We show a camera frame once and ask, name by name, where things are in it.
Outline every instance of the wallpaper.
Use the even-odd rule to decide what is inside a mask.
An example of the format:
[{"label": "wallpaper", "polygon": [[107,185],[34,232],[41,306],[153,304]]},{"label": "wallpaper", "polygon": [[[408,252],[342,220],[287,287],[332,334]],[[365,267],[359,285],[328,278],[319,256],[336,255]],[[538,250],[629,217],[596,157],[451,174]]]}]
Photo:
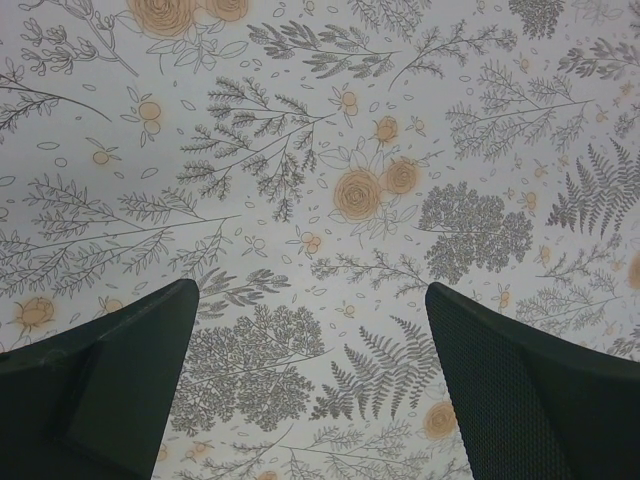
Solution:
[{"label": "wallpaper", "polygon": [[1,10],[0,351],[195,279],[154,478],[471,478],[432,281],[638,358],[637,0]]}]

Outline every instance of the flower illustration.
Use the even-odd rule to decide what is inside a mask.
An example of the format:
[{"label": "flower illustration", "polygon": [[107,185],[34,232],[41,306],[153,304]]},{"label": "flower illustration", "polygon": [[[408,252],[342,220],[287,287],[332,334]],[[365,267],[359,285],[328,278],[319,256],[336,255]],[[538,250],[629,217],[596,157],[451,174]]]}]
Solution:
[{"label": "flower illustration", "polygon": [[156,458],[156,462],[164,462],[169,456],[169,451],[167,450],[167,446],[163,443],[160,445],[160,450],[158,450],[158,457]]},{"label": "flower illustration", "polygon": [[256,480],[278,480],[278,474],[273,471],[264,472]]},{"label": "flower illustration", "polygon": [[400,161],[394,162],[389,167],[384,177],[387,190],[403,194],[416,186],[418,169],[408,158],[402,157]]},{"label": "flower illustration", "polygon": [[314,253],[318,253],[318,247],[322,243],[320,237],[316,237],[311,232],[305,232],[300,237],[300,240],[305,246],[307,253],[313,255]]},{"label": "flower illustration", "polygon": [[380,122],[376,122],[375,137],[381,145],[391,143],[398,136],[398,122],[393,117],[386,115]]},{"label": "flower illustration", "polygon": [[451,402],[435,404],[424,417],[423,427],[427,438],[441,440],[451,435],[457,426],[456,414]]},{"label": "flower illustration", "polygon": [[236,22],[249,10],[249,0],[207,0],[206,8],[225,22]]},{"label": "flower illustration", "polygon": [[138,26],[160,37],[175,37],[193,23],[193,0],[128,0]]},{"label": "flower illustration", "polygon": [[346,173],[338,181],[333,201],[348,219],[364,220],[380,205],[378,179],[365,170]]},{"label": "flower illustration", "polygon": [[629,286],[634,290],[640,290],[640,253],[636,253],[629,265]]},{"label": "flower illustration", "polygon": [[39,328],[47,322],[53,321],[54,308],[50,300],[43,297],[36,297],[29,300],[24,305],[18,303],[20,312],[16,318],[9,323],[22,325],[22,333],[31,332],[34,328]]},{"label": "flower illustration", "polygon": [[358,105],[356,105],[356,96],[353,92],[345,92],[342,95],[342,106],[344,113],[353,117],[358,114]]}]

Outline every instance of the small leaf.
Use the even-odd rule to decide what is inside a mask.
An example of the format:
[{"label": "small leaf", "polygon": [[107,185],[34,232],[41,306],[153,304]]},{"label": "small leaf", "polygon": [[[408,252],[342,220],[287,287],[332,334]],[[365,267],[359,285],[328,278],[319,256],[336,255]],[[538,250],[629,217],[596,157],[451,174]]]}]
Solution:
[{"label": "small leaf", "polygon": [[225,45],[222,50],[218,53],[218,56],[229,59],[237,57],[238,55],[242,55],[244,51],[247,49],[249,44],[247,42],[232,42],[228,45]]},{"label": "small leaf", "polygon": [[410,220],[411,217],[413,217],[417,211],[418,211],[417,205],[413,205],[412,207],[407,208],[404,212],[402,212],[402,214],[400,215],[400,218],[398,218],[398,223],[402,223],[402,222],[406,222],[407,220]]},{"label": "small leaf", "polygon": [[360,150],[351,150],[351,157],[349,159],[349,167],[351,170],[366,170],[369,166],[367,157]]},{"label": "small leaf", "polygon": [[349,160],[345,160],[339,150],[326,150],[318,154],[320,161],[326,166],[338,170],[349,168]]},{"label": "small leaf", "polygon": [[190,112],[195,111],[196,107],[193,105],[193,103],[187,101],[187,100],[180,100],[180,102],[182,103],[182,106],[184,108],[186,108],[187,110],[189,110]]},{"label": "small leaf", "polygon": [[133,115],[120,115],[120,118],[131,123],[138,123],[140,121],[138,117],[134,117]]},{"label": "small leaf", "polygon": [[55,150],[59,146],[60,144],[56,142],[42,142],[37,145],[40,150]]},{"label": "small leaf", "polygon": [[96,147],[98,147],[100,150],[104,150],[105,148],[102,146],[102,144],[97,141],[95,138],[91,138],[91,137],[86,137],[86,139],[91,142],[93,145],[95,145]]},{"label": "small leaf", "polygon": [[329,218],[331,220],[333,220],[334,222],[338,222],[338,223],[347,223],[347,219],[344,218],[344,215],[342,215],[342,212],[338,209],[335,209],[334,211],[332,211],[329,214]]},{"label": "small leaf", "polygon": [[178,40],[160,40],[158,43],[154,43],[147,49],[147,53],[165,54],[173,53],[173,47],[178,43]]},{"label": "small leaf", "polygon": [[131,97],[131,100],[133,100],[136,103],[140,101],[140,97],[138,97],[138,94],[133,88],[127,87],[127,91],[129,92],[129,96]]},{"label": "small leaf", "polygon": [[188,48],[184,52],[180,54],[176,63],[174,65],[176,67],[183,67],[185,65],[190,65],[198,59],[198,50],[195,48]]},{"label": "small leaf", "polygon": [[122,25],[124,25],[126,28],[128,28],[132,32],[142,33],[142,29],[138,25],[138,22],[136,22],[131,12],[129,11],[121,12],[118,15],[116,15],[116,18]]},{"label": "small leaf", "polygon": [[140,178],[144,180],[145,178],[153,177],[156,173],[158,173],[157,168],[155,167],[147,168],[144,172],[142,172],[142,175],[140,176]]},{"label": "small leaf", "polygon": [[16,177],[6,176],[0,178],[0,187],[8,187],[16,181]]}]

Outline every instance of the orange rose illustration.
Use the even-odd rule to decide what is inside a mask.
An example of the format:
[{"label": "orange rose illustration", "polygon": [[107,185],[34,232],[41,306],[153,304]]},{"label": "orange rose illustration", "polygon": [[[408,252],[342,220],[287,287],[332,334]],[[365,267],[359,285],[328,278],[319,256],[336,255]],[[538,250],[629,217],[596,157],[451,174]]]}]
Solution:
[{"label": "orange rose illustration", "polygon": [[364,220],[373,215],[380,204],[378,179],[363,170],[346,173],[338,181],[333,201],[345,217]]},{"label": "orange rose illustration", "polygon": [[390,116],[382,117],[379,123],[376,123],[376,138],[380,143],[389,143],[398,136],[398,122]]},{"label": "orange rose illustration", "polygon": [[458,424],[456,413],[453,411],[451,402],[440,402],[435,404],[424,417],[424,431],[427,438],[440,440],[451,435]]},{"label": "orange rose illustration", "polygon": [[629,265],[629,286],[640,290],[640,253],[637,253]]},{"label": "orange rose illustration", "polygon": [[402,157],[387,170],[386,187],[393,193],[407,193],[416,186],[417,173],[416,166]]},{"label": "orange rose illustration", "polygon": [[46,298],[32,298],[24,305],[18,304],[18,306],[20,307],[20,312],[10,323],[22,325],[24,327],[23,332],[30,332],[33,328],[39,328],[45,323],[53,321],[53,303]]},{"label": "orange rose illustration", "polygon": [[207,10],[225,22],[236,22],[247,14],[249,0],[207,0]]},{"label": "orange rose illustration", "polygon": [[193,23],[194,0],[128,0],[129,10],[142,30],[175,37]]}]

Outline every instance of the floral wallpaper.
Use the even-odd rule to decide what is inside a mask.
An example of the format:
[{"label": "floral wallpaper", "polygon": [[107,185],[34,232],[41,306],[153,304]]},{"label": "floral wallpaper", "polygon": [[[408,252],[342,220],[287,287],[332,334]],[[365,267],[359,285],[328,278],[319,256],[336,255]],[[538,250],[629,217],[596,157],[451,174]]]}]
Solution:
[{"label": "floral wallpaper", "polygon": [[638,359],[639,52],[636,0],[4,2],[0,351],[193,278],[154,478],[471,478],[430,282]]}]

